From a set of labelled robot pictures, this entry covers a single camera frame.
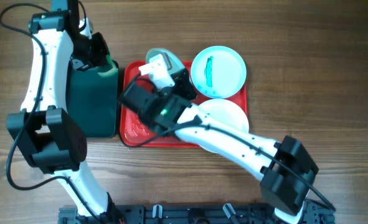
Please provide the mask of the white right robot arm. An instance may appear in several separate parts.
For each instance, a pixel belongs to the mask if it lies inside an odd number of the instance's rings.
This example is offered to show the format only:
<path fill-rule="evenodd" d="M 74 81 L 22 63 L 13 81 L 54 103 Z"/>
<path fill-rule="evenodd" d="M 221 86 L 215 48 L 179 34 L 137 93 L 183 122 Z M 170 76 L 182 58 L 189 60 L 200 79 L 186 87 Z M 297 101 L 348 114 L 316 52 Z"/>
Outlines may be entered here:
<path fill-rule="evenodd" d="M 260 181 L 262 198 L 278 219 L 302 221 L 319 169 L 300 141 L 262 138 L 217 121 L 192 102 L 197 94 L 187 70 L 171 75 L 171 84 L 156 86 L 147 78 L 151 91 L 137 84 L 140 79 L 135 76 L 118 101 L 157 137 L 174 136 L 231 160 Z"/>

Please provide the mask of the white plate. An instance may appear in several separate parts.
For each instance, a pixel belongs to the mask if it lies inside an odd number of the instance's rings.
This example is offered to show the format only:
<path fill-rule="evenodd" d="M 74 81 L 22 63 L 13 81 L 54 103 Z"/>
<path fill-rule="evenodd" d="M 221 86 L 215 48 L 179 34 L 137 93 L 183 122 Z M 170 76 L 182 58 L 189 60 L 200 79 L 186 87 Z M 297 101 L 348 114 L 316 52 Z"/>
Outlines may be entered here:
<path fill-rule="evenodd" d="M 199 109 L 209 114 L 214 120 L 248 133 L 248 118 L 243 109 L 232 101 L 225 99 L 207 100 L 199 105 Z"/>

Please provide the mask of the white plate stained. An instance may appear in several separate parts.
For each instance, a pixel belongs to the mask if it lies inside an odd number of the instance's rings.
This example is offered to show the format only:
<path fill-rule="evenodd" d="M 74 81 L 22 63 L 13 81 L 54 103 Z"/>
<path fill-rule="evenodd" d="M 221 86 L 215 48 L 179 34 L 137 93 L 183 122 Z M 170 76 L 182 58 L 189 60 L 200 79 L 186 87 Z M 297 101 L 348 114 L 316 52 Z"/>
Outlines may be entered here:
<path fill-rule="evenodd" d="M 221 45 L 199 52 L 191 65 L 194 87 L 209 98 L 229 98 L 244 86 L 247 68 L 233 49 Z"/>
<path fill-rule="evenodd" d="M 152 48 L 148 50 L 146 54 L 146 63 L 149 63 L 151 61 L 151 58 L 158 54 L 162 54 L 163 57 L 166 59 L 168 74 L 173 75 L 185 69 L 184 64 L 178 59 L 178 57 L 168 49 L 164 48 Z"/>

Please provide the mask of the green yellow sponge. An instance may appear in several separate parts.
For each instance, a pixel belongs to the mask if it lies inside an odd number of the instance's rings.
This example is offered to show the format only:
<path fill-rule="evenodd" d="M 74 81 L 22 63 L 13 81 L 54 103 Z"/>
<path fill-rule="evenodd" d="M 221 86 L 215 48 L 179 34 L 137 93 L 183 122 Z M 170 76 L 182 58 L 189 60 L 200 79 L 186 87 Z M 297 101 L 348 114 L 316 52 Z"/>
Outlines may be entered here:
<path fill-rule="evenodd" d="M 110 55 L 106 55 L 106 64 L 98 67 L 97 74 L 101 77 L 109 77 L 114 75 L 116 72 L 118 72 L 118 66 L 111 59 Z"/>

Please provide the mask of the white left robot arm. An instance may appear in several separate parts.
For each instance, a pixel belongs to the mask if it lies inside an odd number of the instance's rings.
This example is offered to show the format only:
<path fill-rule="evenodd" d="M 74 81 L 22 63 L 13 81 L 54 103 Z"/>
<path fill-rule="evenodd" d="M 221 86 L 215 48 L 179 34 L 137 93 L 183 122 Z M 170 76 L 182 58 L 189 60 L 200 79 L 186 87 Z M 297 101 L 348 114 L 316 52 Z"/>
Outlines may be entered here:
<path fill-rule="evenodd" d="M 80 223 L 121 221 L 86 161 L 87 138 L 115 133 L 118 64 L 79 1 L 41 9 L 26 34 L 34 55 L 20 111 L 7 117 L 11 149 L 63 186 Z"/>

